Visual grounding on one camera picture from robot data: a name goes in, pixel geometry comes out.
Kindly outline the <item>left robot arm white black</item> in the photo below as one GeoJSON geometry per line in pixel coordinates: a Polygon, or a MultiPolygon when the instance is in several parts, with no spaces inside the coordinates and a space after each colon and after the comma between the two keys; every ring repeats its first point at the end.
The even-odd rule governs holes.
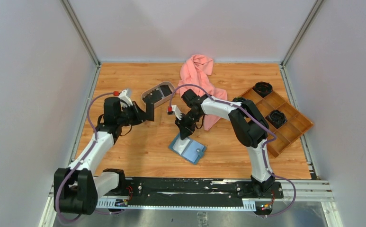
{"type": "Polygon", "coordinates": [[[58,168],[54,173],[54,209],[58,214],[90,215],[105,194],[132,193],[122,169],[108,168],[98,177],[94,177],[94,173],[121,136],[122,128],[153,121],[154,108],[153,103],[146,103],[142,110],[135,101],[129,102],[119,96],[104,100],[104,112],[93,127],[89,144],[68,167],[58,168]]]}

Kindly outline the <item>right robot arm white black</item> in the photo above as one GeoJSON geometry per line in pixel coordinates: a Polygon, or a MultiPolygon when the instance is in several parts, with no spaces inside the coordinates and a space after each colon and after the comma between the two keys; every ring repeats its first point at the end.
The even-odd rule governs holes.
{"type": "Polygon", "coordinates": [[[228,120],[237,140],[249,153],[253,193],[261,198],[269,194],[276,180],[267,152],[268,136],[272,132],[254,102],[245,98],[230,102],[209,94],[198,96],[192,89],[183,94],[183,101],[190,108],[187,113],[182,113],[176,105],[170,104],[167,108],[167,113],[176,117],[180,139],[191,136],[196,130],[196,123],[203,116],[213,115],[228,120]]]}

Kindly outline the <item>blue leather card holder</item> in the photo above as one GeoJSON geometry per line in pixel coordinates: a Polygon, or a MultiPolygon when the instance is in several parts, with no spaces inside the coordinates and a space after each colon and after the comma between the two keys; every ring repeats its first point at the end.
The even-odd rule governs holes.
{"type": "Polygon", "coordinates": [[[207,149],[205,145],[190,137],[186,137],[182,140],[180,133],[173,139],[168,148],[194,165],[204,156],[207,149]]]}

